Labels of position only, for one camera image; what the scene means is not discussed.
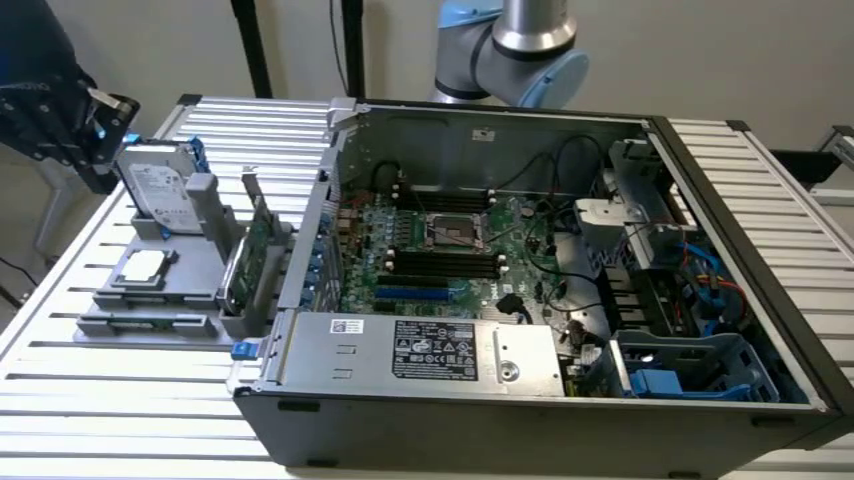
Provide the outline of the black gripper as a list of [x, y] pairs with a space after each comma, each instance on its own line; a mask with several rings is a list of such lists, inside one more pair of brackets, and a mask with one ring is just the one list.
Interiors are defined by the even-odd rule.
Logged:
[[1, 87], [1, 143], [72, 169], [96, 194], [119, 183], [113, 159], [125, 134], [127, 97], [99, 90], [91, 78]]

